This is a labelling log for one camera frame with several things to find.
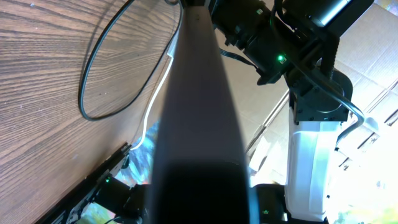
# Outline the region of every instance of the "white plastic housing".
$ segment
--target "white plastic housing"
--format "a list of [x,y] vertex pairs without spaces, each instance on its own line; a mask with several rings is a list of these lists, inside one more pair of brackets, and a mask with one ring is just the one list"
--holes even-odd
[[325,219],[329,160],[339,130],[338,121],[301,121],[296,125],[290,109],[285,200],[292,218]]

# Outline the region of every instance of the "white cable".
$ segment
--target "white cable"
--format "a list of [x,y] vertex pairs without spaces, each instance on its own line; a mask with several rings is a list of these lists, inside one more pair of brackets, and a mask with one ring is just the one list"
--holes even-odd
[[138,149],[145,141],[145,135],[147,134],[147,123],[148,123],[148,117],[149,117],[150,109],[152,108],[152,105],[154,104],[155,98],[156,98],[160,88],[162,88],[162,85],[163,85],[164,81],[166,80],[167,75],[169,74],[170,68],[172,67],[172,64],[173,64],[173,59],[174,58],[172,57],[172,59],[170,60],[169,66],[166,69],[166,72],[164,73],[159,85],[157,86],[157,88],[155,90],[155,93],[154,93],[153,97],[150,99],[150,102],[149,102],[149,105],[148,105],[148,108],[147,108],[147,111],[146,111],[145,117],[144,117],[144,127],[142,127],[141,141],[139,141],[139,143],[136,146],[134,146],[133,148],[131,148],[130,150]]

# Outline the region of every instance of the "black cable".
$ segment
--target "black cable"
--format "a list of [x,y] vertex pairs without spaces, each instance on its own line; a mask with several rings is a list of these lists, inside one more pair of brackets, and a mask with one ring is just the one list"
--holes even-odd
[[282,10],[282,3],[283,3],[283,0],[275,0],[275,1],[274,1],[274,6],[276,7],[276,12],[278,13],[279,18],[280,18],[284,23],[288,24],[287,21],[286,21],[284,12],[283,12],[283,10]]
[[169,6],[176,6],[179,1],[175,0],[175,1],[170,1],[170,0],[164,0],[166,2],[166,4],[168,4]]
[[114,217],[114,218],[112,218],[112,219],[106,221],[106,223],[104,223],[104,224],[109,224],[111,221],[115,221],[115,220],[117,220],[118,218],[120,218],[120,217]]
[[254,68],[258,69],[257,66],[256,66],[255,64],[251,63],[249,60],[247,60],[246,58],[244,58],[244,57],[242,57],[242,56],[240,56],[240,55],[238,55],[238,54],[236,54],[236,53],[228,52],[228,51],[223,50],[223,49],[220,48],[220,54],[221,54],[221,55],[224,55],[225,57],[233,58],[233,59],[235,59],[235,60],[238,60],[238,61],[240,61],[240,62],[243,62],[243,63],[245,63],[246,65],[251,65],[251,66],[253,66]]
[[97,117],[91,117],[89,116],[85,109],[84,109],[84,105],[83,105],[83,98],[84,98],[84,94],[85,94],[85,87],[86,87],[86,82],[87,82],[87,78],[88,78],[88,72],[90,71],[90,68],[94,62],[95,59],[95,55],[97,54],[98,50],[100,49],[100,46],[102,44],[102,42],[104,41],[106,35],[108,34],[108,32],[111,30],[112,26],[116,23],[116,21],[121,17],[121,15],[126,11],[126,9],[134,2],[134,0],[127,0],[126,3],[124,3],[124,5],[122,6],[122,8],[119,9],[119,11],[113,16],[113,18],[110,20],[110,22],[108,23],[108,25],[106,25],[104,31],[102,31],[101,35],[99,36],[97,43],[95,43],[95,46],[93,48],[93,51],[91,52],[90,57],[88,58],[85,70],[83,72],[83,75],[81,77],[81,82],[80,82],[80,86],[79,86],[79,95],[78,95],[78,104],[79,104],[79,110],[81,115],[87,119],[88,121],[99,121],[101,119],[105,119],[108,118],[110,116],[116,115],[120,112],[122,112],[123,110],[125,110],[126,108],[128,108],[130,105],[132,105],[135,100],[138,98],[138,96],[142,93],[142,91],[144,90],[144,87],[147,85],[147,83],[149,82],[150,78],[153,76],[153,74],[155,73],[157,67],[160,64],[160,61],[162,60],[163,56],[165,55],[172,39],[174,38],[175,34],[177,33],[177,30],[180,27],[181,24],[181,19],[182,19],[182,10],[180,13],[180,19],[178,22],[178,26],[176,31],[174,32],[174,34],[172,35],[172,37],[170,38],[169,42],[167,43],[165,49],[162,52],[162,55],[160,56],[159,60],[157,61],[154,69],[151,71],[150,75],[148,76],[147,80],[144,82],[144,84],[142,85],[141,89],[138,91],[137,95],[132,99],[132,101],[130,103],[128,103],[126,106],[123,106],[122,108],[108,113],[106,115],[102,115],[102,116],[97,116]]
[[335,37],[333,34],[328,34],[326,42],[323,46],[323,57],[320,66],[322,74],[326,75],[329,80],[333,79],[333,72],[335,69],[335,60],[338,50],[340,38]]
[[283,53],[285,55],[285,58],[290,63],[292,63],[295,66],[295,68],[297,68],[301,73],[303,73],[305,75],[305,77],[307,78],[307,80],[310,81],[310,83],[312,85],[319,87],[319,89],[323,90],[327,95],[329,95],[334,100],[336,100],[337,102],[342,104],[345,108],[349,109],[358,118],[357,122],[355,122],[350,127],[345,129],[337,137],[337,142],[336,142],[336,146],[337,146],[339,144],[339,142],[343,138],[345,138],[350,132],[354,131],[356,128],[360,127],[364,123],[365,117],[364,117],[362,111],[358,107],[356,107],[349,99],[345,98],[342,94],[340,94],[338,91],[336,91],[328,83],[329,80],[320,71],[316,70],[315,72],[317,74],[312,73],[311,70],[309,70],[306,66],[304,66],[300,63],[298,56],[291,54],[287,49],[285,49],[284,43],[283,43],[283,38],[279,35],[277,28],[275,26],[275,14],[276,14],[276,8],[274,6],[271,11],[271,19],[270,19],[271,29],[275,35],[275,39],[279,43],[279,47],[281,48],[281,51],[283,51]]

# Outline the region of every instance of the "wooden table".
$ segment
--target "wooden table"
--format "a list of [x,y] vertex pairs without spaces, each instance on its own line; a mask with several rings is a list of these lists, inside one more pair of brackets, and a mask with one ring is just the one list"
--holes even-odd
[[[0,223],[32,223],[124,142],[141,135],[166,59],[126,111],[90,122],[78,85],[126,0],[0,0]],[[134,98],[175,30],[178,6],[137,0],[108,34],[86,86],[96,116]]]

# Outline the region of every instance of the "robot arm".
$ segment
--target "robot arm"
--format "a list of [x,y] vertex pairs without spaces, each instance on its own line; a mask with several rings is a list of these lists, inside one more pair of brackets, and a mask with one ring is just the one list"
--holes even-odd
[[[226,45],[237,46],[258,66],[257,84],[275,83],[283,75],[290,89],[285,205],[294,219],[325,220],[331,153],[363,123],[362,112],[344,104],[351,99],[353,86],[334,70],[334,62],[340,36],[372,2],[285,0],[285,13],[281,0],[275,1],[272,11],[257,0],[245,1],[244,6],[241,1],[212,5],[213,24],[224,33]],[[330,88],[322,91],[325,85]],[[339,101],[328,91],[345,99]],[[340,134],[349,110],[358,122]]]

